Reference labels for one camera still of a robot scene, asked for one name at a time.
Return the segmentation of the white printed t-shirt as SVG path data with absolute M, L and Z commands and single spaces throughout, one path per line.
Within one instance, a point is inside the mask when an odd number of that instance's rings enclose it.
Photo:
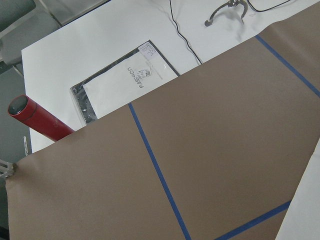
M 277 240 L 320 238 L 320 144 L 318 143 L 298 184 L 277 233 Z

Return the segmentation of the plastic garment bag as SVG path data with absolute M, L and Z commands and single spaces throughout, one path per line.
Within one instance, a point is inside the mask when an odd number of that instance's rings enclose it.
M 85 125 L 131 103 L 179 76 L 148 40 L 70 88 Z

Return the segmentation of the metal reacher grabber tool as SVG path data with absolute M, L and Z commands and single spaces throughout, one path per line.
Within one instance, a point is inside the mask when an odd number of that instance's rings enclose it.
M 221 6 L 219 6 L 217 9 L 213 11 L 213 13 L 210 15 L 210 17 L 205 20 L 204 26 L 209 27 L 212 26 L 214 21 L 218 18 L 218 16 L 222 14 L 229 14 L 231 13 L 231 9 L 235 9 L 237 7 L 242 7 L 242 13 L 239 17 L 240 22 L 244 23 L 244 17 L 246 16 L 249 4 L 246 0 L 227 0 L 225 3 L 223 3 Z

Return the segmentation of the red cardboard tube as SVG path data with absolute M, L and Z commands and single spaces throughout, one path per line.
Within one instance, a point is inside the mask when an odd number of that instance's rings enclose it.
M 14 98 L 8 114 L 29 128 L 57 142 L 75 131 L 27 95 Z

